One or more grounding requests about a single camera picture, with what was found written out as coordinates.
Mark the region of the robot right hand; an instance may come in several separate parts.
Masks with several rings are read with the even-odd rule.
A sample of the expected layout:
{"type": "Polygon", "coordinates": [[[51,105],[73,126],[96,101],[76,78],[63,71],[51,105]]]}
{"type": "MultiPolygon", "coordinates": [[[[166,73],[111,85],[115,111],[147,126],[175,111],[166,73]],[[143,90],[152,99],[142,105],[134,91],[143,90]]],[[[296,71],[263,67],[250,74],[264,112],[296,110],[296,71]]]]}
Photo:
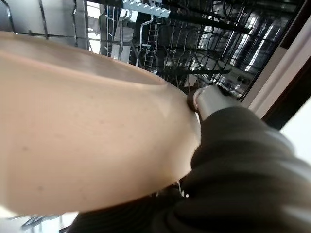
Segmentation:
{"type": "Polygon", "coordinates": [[[182,179],[115,207],[80,213],[69,233],[308,233],[311,167],[290,142],[223,88],[189,92],[201,144],[182,179]]]}

